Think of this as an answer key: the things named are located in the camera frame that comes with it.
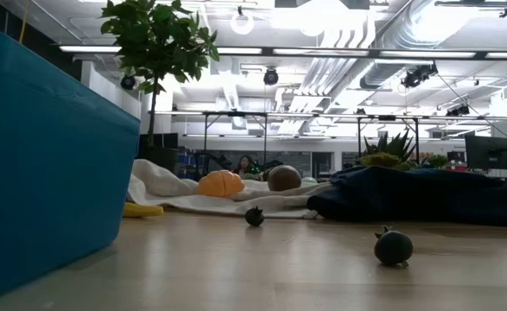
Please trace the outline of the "tall leafy potted plant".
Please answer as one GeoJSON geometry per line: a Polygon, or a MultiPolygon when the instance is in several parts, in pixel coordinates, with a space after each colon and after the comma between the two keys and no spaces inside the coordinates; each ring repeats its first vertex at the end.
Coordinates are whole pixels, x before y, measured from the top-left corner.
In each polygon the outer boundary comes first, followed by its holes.
{"type": "Polygon", "coordinates": [[[200,80],[209,63],[219,60],[218,32],[202,27],[200,14],[185,9],[181,0],[107,0],[101,17],[101,33],[113,35],[119,47],[119,68],[127,78],[139,78],[137,88],[151,97],[147,136],[139,142],[138,157],[173,171],[178,149],[167,147],[164,136],[155,133],[157,97],[168,92],[163,85],[167,77],[179,83],[200,80]]]}

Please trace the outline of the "overhead light bar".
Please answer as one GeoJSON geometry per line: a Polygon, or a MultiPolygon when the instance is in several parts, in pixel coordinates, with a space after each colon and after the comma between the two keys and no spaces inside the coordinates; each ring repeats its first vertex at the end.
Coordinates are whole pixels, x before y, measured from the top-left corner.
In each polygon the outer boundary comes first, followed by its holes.
{"type": "Polygon", "coordinates": [[[507,61],[507,50],[221,47],[217,48],[214,55],[373,60],[507,61]]]}

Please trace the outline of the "black computer monitor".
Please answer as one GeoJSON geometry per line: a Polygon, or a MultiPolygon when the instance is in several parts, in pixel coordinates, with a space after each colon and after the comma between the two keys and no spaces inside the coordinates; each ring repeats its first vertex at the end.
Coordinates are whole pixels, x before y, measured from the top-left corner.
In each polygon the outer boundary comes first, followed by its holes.
{"type": "Polygon", "coordinates": [[[507,138],[466,136],[465,144],[469,168],[507,169],[507,138]]]}

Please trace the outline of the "black background station frame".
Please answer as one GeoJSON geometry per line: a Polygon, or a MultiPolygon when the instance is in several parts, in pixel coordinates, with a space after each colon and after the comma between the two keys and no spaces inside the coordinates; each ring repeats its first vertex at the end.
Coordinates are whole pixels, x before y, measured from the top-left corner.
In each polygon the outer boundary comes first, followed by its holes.
{"type": "Polygon", "coordinates": [[[219,117],[227,116],[227,117],[252,117],[256,120],[263,129],[263,164],[267,162],[267,127],[268,127],[268,113],[267,112],[255,112],[255,111],[203,111],[201,115],[205,117],[205,126],[204,126],[204,135],[203,135],[203,150],[201,154],[203,156],[207,155],[207,132],[208,128],[211,126],[208,123],[208,118],[210,116],[216,116],[216,119],[212,122],[215,123],[219,117]]]}
{"type": "Polygon", "coordinates": [[[406,131],[409,132],[409,136],[413,137],[412,144],[415,145],[415,150],[412,154],[415,154],[415,163],[421,163],[420,156],[420,136],[419,136],[419,117],[406,117],[406,116],[396,116],[396,115],[366,115],[356,117],[357,121],[357,133],[358,133],[358,158],[362,157],[363,152],[365,151],[364,139],[366,136],[362,135],[363,124],[369,124],[372,121],[378,121],[382,124],[392,124],[394,122],[401,122],[405,125],[406,131]]]}

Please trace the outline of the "orange segmented toy fruit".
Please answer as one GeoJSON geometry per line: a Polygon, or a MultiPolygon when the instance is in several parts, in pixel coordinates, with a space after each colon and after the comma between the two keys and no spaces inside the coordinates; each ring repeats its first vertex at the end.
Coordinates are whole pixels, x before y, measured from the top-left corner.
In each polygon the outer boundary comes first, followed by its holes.
{"type": "Polygon", "coordinates": [[[241,192],[245,188],[239,175],[228,170],[213,171],[202,177],[197,193],[214,197],[226,197],[241,192]]]}

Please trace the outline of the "white checked cloth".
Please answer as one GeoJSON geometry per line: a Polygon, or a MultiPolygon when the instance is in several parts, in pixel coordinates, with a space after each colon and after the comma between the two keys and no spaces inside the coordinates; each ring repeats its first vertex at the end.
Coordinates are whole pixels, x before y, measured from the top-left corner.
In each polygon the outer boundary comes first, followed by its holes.
{"type": "Polygon", "coordinates": [[[228,197],[213,197],[197,193],[199,183],[180,179],[153,162],[136,159],[133,162],[127,198],[142,206],[171,206],[194,213],[243,216],[258,207],[266,218],[314,219],[316,211],[307,208],[307,200],[332,185],[306,183],[282,192],[270,191],[262,181],[246,180],[244,190],[228,197]]]}

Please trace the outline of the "small potted succulent plant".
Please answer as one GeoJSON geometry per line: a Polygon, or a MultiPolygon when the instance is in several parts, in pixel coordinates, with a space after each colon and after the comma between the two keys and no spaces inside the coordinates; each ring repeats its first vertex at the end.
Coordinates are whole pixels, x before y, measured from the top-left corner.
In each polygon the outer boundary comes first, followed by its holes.
{"type": "Polygon", "coordinates": [[[406,131],[389,138],[387,134],[381,136],[377,143],[370,143],[364,139],[365,151],[360,158],[363,167],[384,167],[407,171],[416,166],[410,159],[415,145],[413,137],[406,131]]]}

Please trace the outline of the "brown round toy kiwi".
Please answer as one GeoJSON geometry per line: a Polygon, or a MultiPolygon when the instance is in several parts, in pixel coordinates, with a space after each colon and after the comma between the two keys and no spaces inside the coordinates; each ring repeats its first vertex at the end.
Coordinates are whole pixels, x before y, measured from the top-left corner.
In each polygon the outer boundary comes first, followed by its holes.
{"type": "Polygon", "coordinates": [[[279,165],[272,168],[267,177],[270,191],[286,191],[301,186],[301,175],[289,165],[279,165]]]}

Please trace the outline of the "dark navy cloth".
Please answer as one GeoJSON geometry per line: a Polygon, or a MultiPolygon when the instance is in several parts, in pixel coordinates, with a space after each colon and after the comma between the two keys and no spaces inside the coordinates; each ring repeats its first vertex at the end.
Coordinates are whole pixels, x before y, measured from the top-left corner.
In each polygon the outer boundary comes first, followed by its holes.
{"type": "Polygon", "coordinates": [[[439,169],[350,168],[307,209],[336,221],[432,221],[507,227],[507,181],[439,169]]]}

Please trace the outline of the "person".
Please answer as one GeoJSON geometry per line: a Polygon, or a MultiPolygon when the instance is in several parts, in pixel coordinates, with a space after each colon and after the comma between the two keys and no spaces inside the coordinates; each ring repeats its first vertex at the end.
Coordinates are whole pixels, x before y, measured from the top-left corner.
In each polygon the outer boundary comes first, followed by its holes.
{"type": "Polygon", "coordinates": [[[242,155],[237,167],[233,170],[233,173],[238,175],[243,180],[255,179],[256,165],[249,155],[242,155]]]}

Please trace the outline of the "teal plastic tupperware container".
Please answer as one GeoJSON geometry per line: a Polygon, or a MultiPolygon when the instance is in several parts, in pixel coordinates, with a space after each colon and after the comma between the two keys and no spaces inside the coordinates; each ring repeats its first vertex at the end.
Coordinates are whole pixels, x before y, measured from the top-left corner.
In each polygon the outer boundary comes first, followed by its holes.
{"type": "Polygon", "coordinates": [[[0,295],[115,240],[139,132],[0,32],[0,295]]]}

